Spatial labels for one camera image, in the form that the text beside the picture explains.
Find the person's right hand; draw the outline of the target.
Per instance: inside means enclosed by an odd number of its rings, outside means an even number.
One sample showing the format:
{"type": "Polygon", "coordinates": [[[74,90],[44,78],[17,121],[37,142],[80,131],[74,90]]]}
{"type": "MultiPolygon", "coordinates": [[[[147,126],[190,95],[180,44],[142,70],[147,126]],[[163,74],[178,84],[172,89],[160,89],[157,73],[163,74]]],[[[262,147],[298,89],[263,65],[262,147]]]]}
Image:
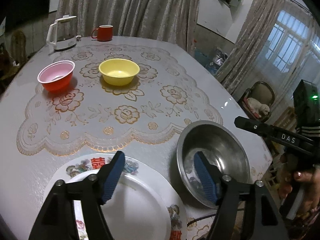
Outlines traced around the person's right hand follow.
{"type": "Polygon", "coordinates": [[[285,153],[283,181],[279,194],[283,199],[280,214],[294,220],[319,205],[319,157],[302,153],[285,153]]]}

